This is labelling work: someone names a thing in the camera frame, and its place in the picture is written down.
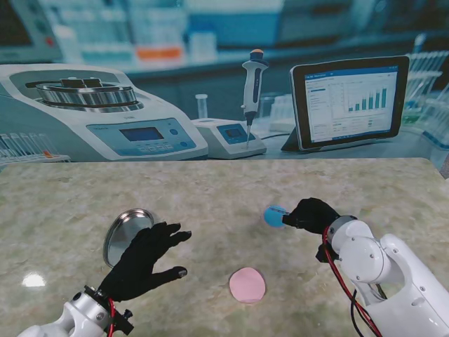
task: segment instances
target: orange label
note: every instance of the orange label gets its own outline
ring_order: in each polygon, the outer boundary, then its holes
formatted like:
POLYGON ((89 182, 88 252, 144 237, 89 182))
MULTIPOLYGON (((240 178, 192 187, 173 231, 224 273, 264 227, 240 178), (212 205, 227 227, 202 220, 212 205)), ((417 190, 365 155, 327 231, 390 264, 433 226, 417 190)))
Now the orange label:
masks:
POLYGON ((43 151, 43 154, 44 154, 45 157, 47 157, 47 158, 53 158, 53 156, 50 154, 49 151, 43 151))
POLYGON ((143 48, 137 47, 138 57, 141 60, 160 60, 167 58, 180 58, 182 56, 182 48, 143 48))

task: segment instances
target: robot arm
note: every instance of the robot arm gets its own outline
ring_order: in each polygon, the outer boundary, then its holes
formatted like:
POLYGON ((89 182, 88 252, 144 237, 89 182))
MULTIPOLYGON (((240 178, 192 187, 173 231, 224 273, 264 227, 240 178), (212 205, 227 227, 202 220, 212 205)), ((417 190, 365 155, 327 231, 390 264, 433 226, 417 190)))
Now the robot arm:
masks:
POLYGON ((191 232, 178 232, 180 228, 179 223, 158 223, 139 231, 97 290, 85 286, 83 293, 64 304, 57 321, 31 326, 19 337, 101 337, 104 333, 110 337, 114 331, 128 335, 133 330, 128 318, 133 314, 125 310, 122 315, 114 301, 131 300, 187 275, 184 267, 153 274, 154 264, 170 247, 192 236, 191 232))
POLYGON ((324 232, 382 336, 448 337, 449 293, 407 244, 392 234, 377 240, 366 223, 353 216, 335 219, 336 212, 328 207, 321 200, 307 199, 307 207, 298 205, 284 222, 324 232), (386 299, 373 290, 376 284, 402 284, 402 288, 386 299))
POLYGON ((43 326, 31 326, 18 337, 101 337, 109 331, 111 324, 115 331, 128 335, 133 325, 128 322, 131 311, 123 315, 111 308, 107 298, 100 291, 88 286, 83 293, 77 293, 70 302, 64 304, 61 317, 53 323, 43 326))

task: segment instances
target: red wire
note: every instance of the red wire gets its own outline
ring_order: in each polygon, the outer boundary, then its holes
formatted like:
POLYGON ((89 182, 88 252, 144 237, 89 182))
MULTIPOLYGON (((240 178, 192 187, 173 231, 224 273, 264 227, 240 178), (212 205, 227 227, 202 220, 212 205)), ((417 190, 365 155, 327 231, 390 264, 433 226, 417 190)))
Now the red wire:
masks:
POLYGON ((340 285, 343 288, 343 291, 346 293, 346 295, 348 296, 348 298, 353 301, 354 300, 354 305, 357 306, 357 308, 361 311, 362 315, 365 317, 368 325, 371 327, 371 329, 374 331, 374 333, 376 335, 378 335, 379 337, 382 337, 379 329, 376 327, 375 323, 373 322, 373 320, 371 319, 370 315, 366 312, 365 308, 361 306, 361 304, 359 302, 357 302, 357 300, 354 298, 352 298, 352 293, 349 291, 349 289, 347 288, 346 284, 343 281, 342 275, 340 274, 340 272, 337 269, 337 266, 334 264, 333 259, 330 257, 330 253, 327 247, 327 237, 328 237, 328 230, 329 230, 328 226, 324 232, 323 232, 323 247, 324 247, 324 252, 326 253, 326 257, 328 259, 330 268, 332 269, 332 271, 334 272, 335 276, 337 277, 338 282, 340 283, 340 285))
POLYGON ((112 323, 111 326, 109 327, 109 333, 107 334, 107 337, 112 337, 112 334, 114 333, 114 317, 115 317, 115 307, 112 298, 109 299, 109 306, 111 307, 112 323))

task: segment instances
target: black glove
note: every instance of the black glove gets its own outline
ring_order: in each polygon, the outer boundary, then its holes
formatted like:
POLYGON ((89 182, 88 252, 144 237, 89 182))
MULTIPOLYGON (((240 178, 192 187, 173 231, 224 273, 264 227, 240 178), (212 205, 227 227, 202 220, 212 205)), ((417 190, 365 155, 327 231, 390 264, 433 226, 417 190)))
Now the black glove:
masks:
POLYGON ((141 296, 162 284, 187 275, 187 269, 184 267, 174 267, 153 274, 154 264, 170 247, 187 241, 192 236, 191 232, 177 232, 180 228, 179 223, 157 223, 151 229, 139 231, 120 261, 105 277, 99 290, 120 302, 141 296))
POLYGON ((323 200, 308 198, 301 200, 292 213, 283 216, 282 222, 314 234, 323 234, 339 217, 335 209, 323 200))

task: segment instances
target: pink sponge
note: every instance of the pink sponge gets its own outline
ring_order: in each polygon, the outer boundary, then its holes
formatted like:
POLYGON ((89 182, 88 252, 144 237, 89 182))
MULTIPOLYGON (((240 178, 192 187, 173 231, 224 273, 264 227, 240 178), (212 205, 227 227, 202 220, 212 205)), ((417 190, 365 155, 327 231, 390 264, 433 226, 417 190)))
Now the pink sponge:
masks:
POLYGON ((265 280, 257 270, 245 267, 231 276, 229 288, 237 301, 255 303, 264 297, 265 280))

